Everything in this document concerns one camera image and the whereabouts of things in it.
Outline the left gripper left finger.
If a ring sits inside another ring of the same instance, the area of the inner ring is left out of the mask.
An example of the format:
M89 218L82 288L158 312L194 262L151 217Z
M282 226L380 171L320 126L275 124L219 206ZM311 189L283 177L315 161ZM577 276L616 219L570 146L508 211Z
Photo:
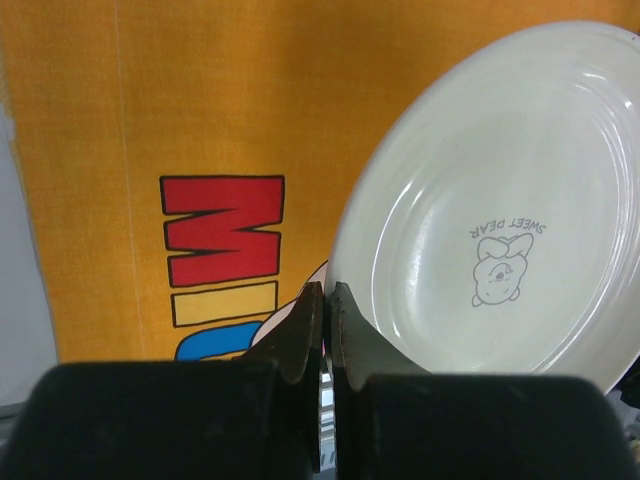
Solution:
M309 479L320 468L323 291L222 361L75 363L37 383L11 479Z

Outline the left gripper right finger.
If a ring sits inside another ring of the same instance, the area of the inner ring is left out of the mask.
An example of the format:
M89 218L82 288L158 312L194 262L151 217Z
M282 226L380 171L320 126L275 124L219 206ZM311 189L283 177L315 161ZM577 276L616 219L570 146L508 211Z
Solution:
M361 314L327 301L340 479L635 479L604 395L574 377L432 374Z

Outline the cream round plate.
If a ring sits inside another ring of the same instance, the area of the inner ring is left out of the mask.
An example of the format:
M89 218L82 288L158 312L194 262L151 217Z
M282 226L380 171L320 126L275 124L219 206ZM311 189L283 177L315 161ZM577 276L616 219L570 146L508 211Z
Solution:
M385 136L325 289L431 373L577 376L639 354L639 37L545 24L479 50Z

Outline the orange cartoon mouse placemat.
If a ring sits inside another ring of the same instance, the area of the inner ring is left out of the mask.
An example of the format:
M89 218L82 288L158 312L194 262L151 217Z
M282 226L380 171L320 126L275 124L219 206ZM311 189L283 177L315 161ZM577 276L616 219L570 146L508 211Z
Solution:
M246 350L326 261L406 107L496 39L635 1L5 1L63 362Z

